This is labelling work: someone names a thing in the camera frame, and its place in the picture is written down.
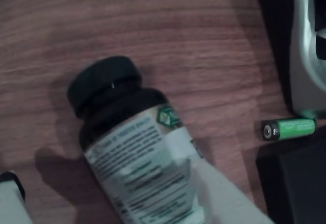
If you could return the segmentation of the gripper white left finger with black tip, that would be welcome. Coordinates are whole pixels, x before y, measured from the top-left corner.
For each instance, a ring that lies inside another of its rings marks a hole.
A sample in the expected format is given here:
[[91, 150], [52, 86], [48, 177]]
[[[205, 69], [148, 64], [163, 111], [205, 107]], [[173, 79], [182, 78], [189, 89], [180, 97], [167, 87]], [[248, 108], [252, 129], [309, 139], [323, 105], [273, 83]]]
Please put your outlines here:
[[25, 207], [25, 191], [17, 175], [12, 172], [1, 174], [1, 223], [33, 223]]

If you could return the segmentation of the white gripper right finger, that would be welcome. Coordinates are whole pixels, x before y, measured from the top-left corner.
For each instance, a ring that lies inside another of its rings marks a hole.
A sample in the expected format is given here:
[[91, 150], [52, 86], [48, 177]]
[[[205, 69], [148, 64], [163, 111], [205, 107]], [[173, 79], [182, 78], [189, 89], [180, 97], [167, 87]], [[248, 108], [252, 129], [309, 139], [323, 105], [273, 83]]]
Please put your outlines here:
[[231, 180], [204, 159], [191, 163], [191, 181], [206, 223], [273, 223]]

